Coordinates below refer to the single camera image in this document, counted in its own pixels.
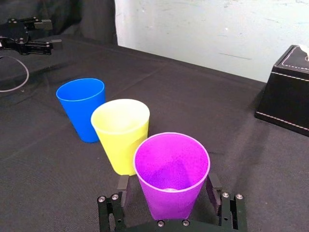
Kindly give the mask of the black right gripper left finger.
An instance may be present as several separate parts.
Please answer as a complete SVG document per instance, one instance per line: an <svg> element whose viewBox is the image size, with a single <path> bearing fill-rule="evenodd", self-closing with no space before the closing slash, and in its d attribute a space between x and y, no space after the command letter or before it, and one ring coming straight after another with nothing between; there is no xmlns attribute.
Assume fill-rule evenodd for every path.
<svg viewBox="0 0 309 232"><path fill-rule="evenodd" d="M113 193L110 197L101 195L97 198L100 232L111 231L110 215L113 215L115 220L115 232L120 232L126 228L124 207L129 195L129 186L129 175L121 175L117 193Z"/></svg>

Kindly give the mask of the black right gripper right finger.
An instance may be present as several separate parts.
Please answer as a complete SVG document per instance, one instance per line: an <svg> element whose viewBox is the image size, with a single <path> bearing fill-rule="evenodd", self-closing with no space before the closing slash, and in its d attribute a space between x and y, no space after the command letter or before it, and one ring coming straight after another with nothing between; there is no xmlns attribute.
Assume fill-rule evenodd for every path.
<svg viewBox="0 0 309 232"><path fill-rule="evenodd" d="M221 232L246 232L248 230L244 195L228 192L215 174L209 174L206 191L217 216Z"/></svg>

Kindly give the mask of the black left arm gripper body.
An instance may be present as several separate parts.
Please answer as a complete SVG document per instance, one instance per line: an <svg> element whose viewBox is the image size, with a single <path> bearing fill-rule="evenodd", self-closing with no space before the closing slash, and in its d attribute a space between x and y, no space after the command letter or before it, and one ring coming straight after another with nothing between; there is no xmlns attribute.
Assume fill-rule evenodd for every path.
<svg viewBox="0 0 309 232"><path fill-rule="evenodd" d="M21 21L9 19L0 25L0 49L14 50L21 55L28 55L26 44L29 41L27 27Z"/></svg>

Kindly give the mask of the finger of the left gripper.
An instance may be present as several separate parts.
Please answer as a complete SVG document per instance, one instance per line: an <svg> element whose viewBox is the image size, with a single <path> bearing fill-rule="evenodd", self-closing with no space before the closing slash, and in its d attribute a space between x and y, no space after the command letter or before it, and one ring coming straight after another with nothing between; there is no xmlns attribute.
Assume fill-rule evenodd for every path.
<svg viewBox="0 0 309 232"><path fill-rule="evenodd" d="M27 27L28 30L52 30L53 24L50 19L39 19L37 17L30 17L23 19L23 24Z"/></svg>
<svg viewBox="0 0 309 232"><path fill-rule="evenodd" d="M38 55L51 55L52 50L62 49L62 40L56 39L47 42L27 42L21 45L20 54L38 54Z"/></svg>

